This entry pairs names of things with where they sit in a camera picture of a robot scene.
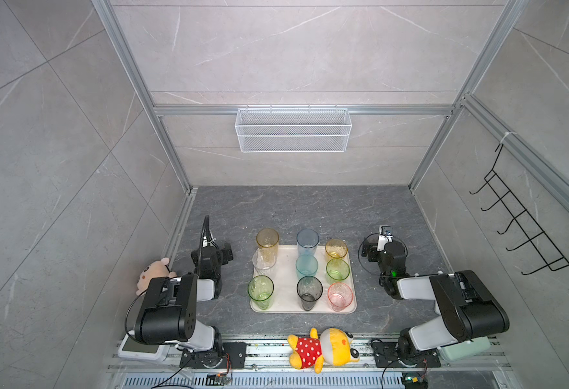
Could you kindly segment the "clear plastic cup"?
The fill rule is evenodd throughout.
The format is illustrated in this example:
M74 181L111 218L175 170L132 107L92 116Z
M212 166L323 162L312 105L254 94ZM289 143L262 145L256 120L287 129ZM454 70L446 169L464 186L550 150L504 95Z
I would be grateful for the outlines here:
M268 274L271 269L276 265L278 257L278 248L271 247L271 248L263 248L260 247L255 251L255 254L252 258L252 263L255 269L255 272L258 275L266 275Z

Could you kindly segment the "tall amber plastic cup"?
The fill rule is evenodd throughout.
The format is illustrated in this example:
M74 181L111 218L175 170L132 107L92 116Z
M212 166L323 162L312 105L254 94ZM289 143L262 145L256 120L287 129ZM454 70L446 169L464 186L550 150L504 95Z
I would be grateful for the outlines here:
M260 230L256 236L258 248L277 247L279 250L279 234L272 228L264 228Z

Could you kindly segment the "tall green plastic cup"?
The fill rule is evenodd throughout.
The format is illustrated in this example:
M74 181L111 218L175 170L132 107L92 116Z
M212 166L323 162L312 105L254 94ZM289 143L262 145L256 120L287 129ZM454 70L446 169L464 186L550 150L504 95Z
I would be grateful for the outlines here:
M258 309L268 310L272 303L272 297L275 291L273 280L265 275L254 277L248 283L248 295L250 301L258 307Z

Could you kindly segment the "short green plastic cup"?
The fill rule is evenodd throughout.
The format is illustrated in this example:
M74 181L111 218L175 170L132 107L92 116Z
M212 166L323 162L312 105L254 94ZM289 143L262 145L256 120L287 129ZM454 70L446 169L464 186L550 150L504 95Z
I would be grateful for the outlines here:
M350 275L349 263L344 259L331 259L326 264L326 279L330 285L337 282L345 282Z

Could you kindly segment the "short amber plastic cup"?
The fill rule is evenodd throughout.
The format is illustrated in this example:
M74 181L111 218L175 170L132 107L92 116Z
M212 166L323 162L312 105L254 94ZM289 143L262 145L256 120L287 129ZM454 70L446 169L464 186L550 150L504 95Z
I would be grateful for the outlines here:
M348 255L349 248L345 241L333 238L326 243L325 252L327 260L342 259Z

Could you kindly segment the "pink plastic cup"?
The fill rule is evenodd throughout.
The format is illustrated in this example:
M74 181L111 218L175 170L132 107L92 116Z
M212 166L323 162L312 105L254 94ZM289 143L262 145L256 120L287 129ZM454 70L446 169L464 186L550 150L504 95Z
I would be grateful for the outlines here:
M331 309L335 312L340 312L352 304L354 295L348 285L342 282L336 282L329 287L327 298Z

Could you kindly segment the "beige plastic tray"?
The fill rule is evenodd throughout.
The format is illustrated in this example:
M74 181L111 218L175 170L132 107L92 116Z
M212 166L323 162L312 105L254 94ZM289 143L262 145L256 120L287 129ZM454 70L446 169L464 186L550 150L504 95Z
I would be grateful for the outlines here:
M305 311L302 308L302 300L297 295L298 278L295 262L298 258L298 251L296 246L280 246L276 264L267 274L273 280L275 287L273 296L268 300L270 306L263 310L258 303L250 299L251 309L260 314L352 314L355 312L357 298L352 275L344 280L344 283L352 291L352 302L342 311L333 310L334 305L331 303L328 293L331 284L326 272L327 261L324 246L319 246L317 251L320 258L318 259L316 277L322 282L323 295L311 311Z

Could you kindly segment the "teal plastic cup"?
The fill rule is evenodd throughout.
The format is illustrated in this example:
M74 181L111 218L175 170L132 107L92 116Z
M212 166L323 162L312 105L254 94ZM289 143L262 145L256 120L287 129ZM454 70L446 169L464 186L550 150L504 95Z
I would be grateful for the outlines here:
M297 278L315 277L318 272L318 260L310 254L300 255L295 263Z

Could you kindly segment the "blue plastic cup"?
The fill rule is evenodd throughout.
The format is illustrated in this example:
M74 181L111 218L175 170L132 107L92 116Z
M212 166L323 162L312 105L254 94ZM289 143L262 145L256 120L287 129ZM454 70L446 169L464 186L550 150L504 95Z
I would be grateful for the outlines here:
M297 251L299 256L314 256L319 244L319 235L315 230L303 229L297 234Z

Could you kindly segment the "dark grey plastic cup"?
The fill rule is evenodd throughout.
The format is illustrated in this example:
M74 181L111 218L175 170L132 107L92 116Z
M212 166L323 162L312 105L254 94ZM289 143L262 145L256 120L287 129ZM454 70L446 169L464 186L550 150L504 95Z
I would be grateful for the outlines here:
M297 282L296 290L304 311L313 310L318 300L323 296L323 284L316 277L302 277Z

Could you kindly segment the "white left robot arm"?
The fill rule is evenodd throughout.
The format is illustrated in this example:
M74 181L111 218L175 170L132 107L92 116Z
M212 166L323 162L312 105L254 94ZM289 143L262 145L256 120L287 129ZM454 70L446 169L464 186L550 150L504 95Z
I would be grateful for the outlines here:
M198 249L190 257L193 272L146 281L145 290L137 294L143 301L135 325L125 333L141 345L172 345L192 353L205 366L214 366L224 358L221 333L198 320L197 303L220 296L222 267L233 261L233 252L229 243L215 243L209 216L204 217Z

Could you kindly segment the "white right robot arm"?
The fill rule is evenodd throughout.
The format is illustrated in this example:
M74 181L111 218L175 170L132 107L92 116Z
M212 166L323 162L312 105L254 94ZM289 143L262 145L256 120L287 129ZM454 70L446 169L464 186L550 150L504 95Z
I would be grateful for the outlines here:
M398 363L416 366L438 348L509 330L506 311L475 272L411 276L406 267L408 254L403 241L385 233L368 235L357 250L359 261L378 264L378 283L391 298L434 303L434 319L399 333Z

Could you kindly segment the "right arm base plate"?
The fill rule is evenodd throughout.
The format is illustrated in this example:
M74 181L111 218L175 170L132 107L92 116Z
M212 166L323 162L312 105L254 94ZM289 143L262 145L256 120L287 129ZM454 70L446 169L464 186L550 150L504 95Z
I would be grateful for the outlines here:
M370 341L377 367L439 368L441 362L435 350L419 351L407 342Z

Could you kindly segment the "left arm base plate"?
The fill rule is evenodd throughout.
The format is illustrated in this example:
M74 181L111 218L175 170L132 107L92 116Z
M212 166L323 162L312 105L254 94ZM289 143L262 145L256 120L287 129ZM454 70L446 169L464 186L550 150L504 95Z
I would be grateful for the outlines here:
M182 350L180 367L195 369L242 369L245 366L247 343L224 342L209 351L190 353Z

